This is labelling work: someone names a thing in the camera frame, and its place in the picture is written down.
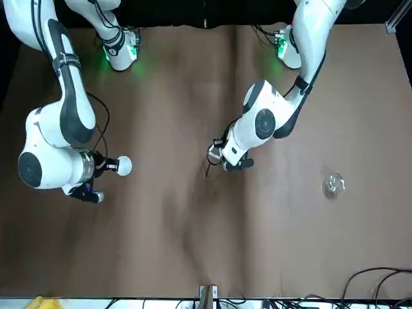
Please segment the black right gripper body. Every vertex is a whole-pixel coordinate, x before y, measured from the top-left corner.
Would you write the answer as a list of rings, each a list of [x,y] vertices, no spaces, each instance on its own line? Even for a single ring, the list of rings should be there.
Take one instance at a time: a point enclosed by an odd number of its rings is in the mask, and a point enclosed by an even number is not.
[[[79,152],[82,159],[82,174],[70,188],[69,195],[80,201],[99,203],[104,199],[102,191],[93,189],[94,179],[102,175],[105,158],[99,152]]]

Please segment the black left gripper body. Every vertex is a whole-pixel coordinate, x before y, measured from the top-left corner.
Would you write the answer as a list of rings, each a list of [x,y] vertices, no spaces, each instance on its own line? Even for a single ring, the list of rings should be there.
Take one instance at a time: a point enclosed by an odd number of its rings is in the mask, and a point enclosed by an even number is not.
[[[241,171],[243,169],[250,168],[253,165],[254,165],[254,160],[252,158],[242,156],[236,165],[232,165],[230,162],[225,160],[223,162],[223,169],[228,172]]]

